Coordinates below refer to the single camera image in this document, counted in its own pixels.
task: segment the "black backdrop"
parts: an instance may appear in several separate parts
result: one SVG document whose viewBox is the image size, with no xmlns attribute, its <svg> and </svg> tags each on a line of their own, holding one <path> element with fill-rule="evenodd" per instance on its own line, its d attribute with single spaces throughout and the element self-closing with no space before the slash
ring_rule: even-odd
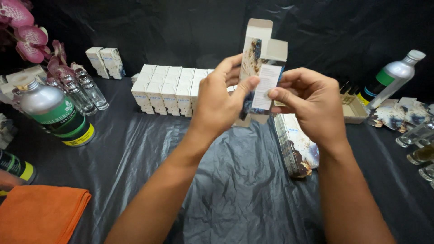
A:
<svg viewBox="0 0 434 244">
<path fill-rule="evenodd" d="M 411 49 L 427 57 L 397 94 L 430 102 L 434 90 L 433 1 L 409 0 L 38 0 L 36 23 L 65 43 L 69 61 L 91 68 L 84 51 L 119 48 L 127 76 L 143 64 L 214 68 L 241 52 L 249 18 L 274 22 L 288 42 L 286 69 L 349 76 L 363 85 Z"/>
</svg>

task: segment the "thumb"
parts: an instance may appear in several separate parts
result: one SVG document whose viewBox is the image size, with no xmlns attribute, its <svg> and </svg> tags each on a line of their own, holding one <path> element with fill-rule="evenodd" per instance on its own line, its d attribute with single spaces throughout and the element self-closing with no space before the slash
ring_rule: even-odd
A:
<svg viewBox="0 0 434 244">
<path fill-rule="evenodd" d="M 259 84 L 259 76 L 250 76 L 240 83 L 238 83 L 237 88 L 232 93 L 231 98 L 235 102 L 243 103 L 244 97 Z"/>
<path fill-rule="evenodd" d="M 270 89 L 270 91 L 268 92 L 268 97 L 279 101 L 289 107 L 292 107 L 295 110 L 297 110 L 297 108 L 306 103 L 306 100 L 297 97 L 294 93 L 282 87 L 275 87 Z"/>
</svg>

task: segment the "orange towel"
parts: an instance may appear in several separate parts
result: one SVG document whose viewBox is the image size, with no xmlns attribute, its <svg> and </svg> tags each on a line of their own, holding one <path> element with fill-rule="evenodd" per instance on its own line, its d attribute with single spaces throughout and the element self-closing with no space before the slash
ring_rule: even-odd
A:
<svg viewBox="0 0 434 244">
<path fill-rule="evenodd" d="M 71 187 L 14 187 L 0 205 L 0 243 L 68 243 L 90 197 Z"/>
</svg>

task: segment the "hand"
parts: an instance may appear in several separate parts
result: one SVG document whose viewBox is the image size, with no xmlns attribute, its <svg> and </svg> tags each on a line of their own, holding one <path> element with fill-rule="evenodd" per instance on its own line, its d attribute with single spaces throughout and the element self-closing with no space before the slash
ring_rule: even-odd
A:
<svg viewBox="0 0 434 244">
<path fill-rule="evenodd" d="M 251 76 L 240 83 L 240 68 L 243 54 L 225 58 L 217 68 L 201 80 L 197 107 L 191 119 L 189 132 L 196 137 L 214 141 L 228 130 L 238 118 L 246 94 L 259 83 L 259 77 Z M 227 87 L 238 85 L 230 96 Z"/>
<path fill-rule="evenodd" d="M 284 72 L 279 86 L 271 89 L 268 96 L 286 106 L 275 106 L 272 112 L 295 113 L 303 132 L 318 146 L 333 148 L 347 141 L 335 79 L 298 68 Z"/>
</svg>

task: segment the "table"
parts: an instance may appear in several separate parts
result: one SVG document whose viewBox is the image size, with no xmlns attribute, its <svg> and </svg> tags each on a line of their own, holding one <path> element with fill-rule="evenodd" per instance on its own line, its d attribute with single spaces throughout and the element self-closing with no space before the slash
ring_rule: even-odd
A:
<svg viewBox="0 0 434 244">
<path fill-rule="evenodd" d="M 7 148 L 38 170 L 33 184 L 89 189 L 70 243 L 102 243 L 150 175 L 176 147 L 190 119 L 138 113 L 130 78 L 95 79 L 110 106 L 88 117 L 96 137 L 69 148 L 9 109 L 19 133 Z M 434 240 L 434 190 L 395 143 L 398 132 L 347 125 L 355 158 L 399 243 Z M 273 121 L 232 128 L 203 157 L 166 243 L 324 243 L 318 174 L 290 179 Z"/>
</svg>

